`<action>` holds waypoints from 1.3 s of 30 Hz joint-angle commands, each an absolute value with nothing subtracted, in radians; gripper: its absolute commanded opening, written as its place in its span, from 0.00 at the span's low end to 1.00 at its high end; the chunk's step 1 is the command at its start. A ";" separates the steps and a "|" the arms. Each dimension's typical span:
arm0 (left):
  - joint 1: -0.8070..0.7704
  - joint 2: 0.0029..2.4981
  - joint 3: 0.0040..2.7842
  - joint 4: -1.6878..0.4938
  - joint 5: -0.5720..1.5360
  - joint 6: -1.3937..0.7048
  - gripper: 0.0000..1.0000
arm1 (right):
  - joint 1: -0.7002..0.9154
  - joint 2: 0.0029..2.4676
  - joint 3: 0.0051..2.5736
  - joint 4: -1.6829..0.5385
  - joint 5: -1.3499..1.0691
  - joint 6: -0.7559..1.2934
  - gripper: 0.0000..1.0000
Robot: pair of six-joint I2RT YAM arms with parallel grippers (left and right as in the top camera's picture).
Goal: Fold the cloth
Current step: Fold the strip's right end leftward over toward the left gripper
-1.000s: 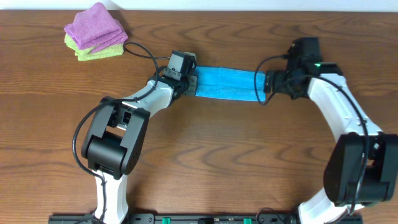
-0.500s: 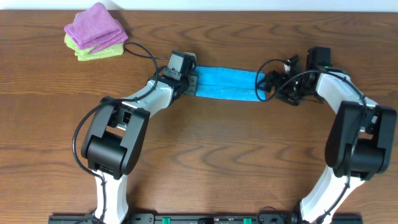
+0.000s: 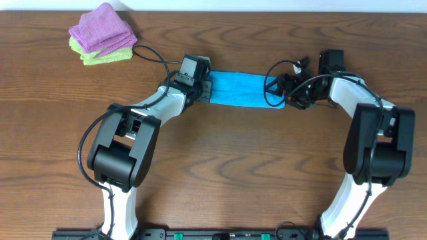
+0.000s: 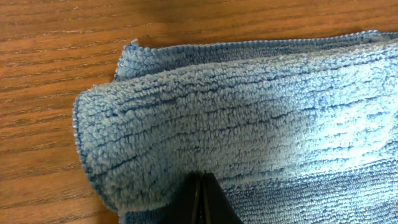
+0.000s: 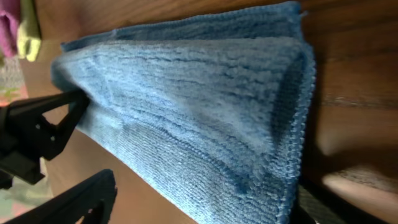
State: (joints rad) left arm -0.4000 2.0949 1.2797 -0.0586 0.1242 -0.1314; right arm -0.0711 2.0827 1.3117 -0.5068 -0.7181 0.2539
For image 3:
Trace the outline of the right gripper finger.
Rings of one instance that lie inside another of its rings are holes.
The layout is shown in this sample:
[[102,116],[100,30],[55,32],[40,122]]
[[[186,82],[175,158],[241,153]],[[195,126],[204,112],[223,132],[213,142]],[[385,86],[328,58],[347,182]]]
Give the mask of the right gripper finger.
[[287,74],[280,74],[277,77],[275,77],[272,81],[270,81],[269,83],[266,84],[266,88],[269,87],[274,87],[274,88],[279,88],[282,87],[283,89],[285,89],[285,84],[286,84],[286,80],[287,80]]
[[286,97],[286,92],[282,87],[266,88],[266,99],[267,100],[282,100]]

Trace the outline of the blue microfiber cloth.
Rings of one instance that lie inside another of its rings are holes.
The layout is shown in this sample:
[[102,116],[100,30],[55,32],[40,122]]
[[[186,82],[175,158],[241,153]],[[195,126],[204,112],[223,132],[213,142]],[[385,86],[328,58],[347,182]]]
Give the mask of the blue microfiber cloth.
[[210,103],[235,107],[281,109],[285,103],[272,107],[264,99],[264,75],[235,71],[212,71]]

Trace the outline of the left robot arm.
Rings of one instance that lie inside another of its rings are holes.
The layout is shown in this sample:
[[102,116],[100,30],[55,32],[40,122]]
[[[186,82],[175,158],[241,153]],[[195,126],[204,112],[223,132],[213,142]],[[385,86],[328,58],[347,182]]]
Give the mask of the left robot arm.
[[180,70],[168,73],[146,100],[109,106],[87,158],[87,166],[103,192],[104,222],[99,239],[136,236],[137,188],[149,171],[159,130],[210,88],[210,71],[209,57],[187,54]]

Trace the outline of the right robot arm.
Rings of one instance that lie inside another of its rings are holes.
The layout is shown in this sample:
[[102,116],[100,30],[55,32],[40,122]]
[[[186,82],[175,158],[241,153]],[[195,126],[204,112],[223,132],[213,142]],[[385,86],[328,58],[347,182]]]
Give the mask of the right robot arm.
[[344,180],[331,205],[314,226],[283,222],[276,239],[389,239],[385,229],[358,229],[374,200],[410,171],[416,114],[398,107],[371,90],[363,78],[346,70],[344,52],[320,53],[318,74],[310,59],[293,61],[294,74],[266,79],[264,96],[281,97],[281,103],[300,110],[326,100],[340,106],[352,119],[343,151]]

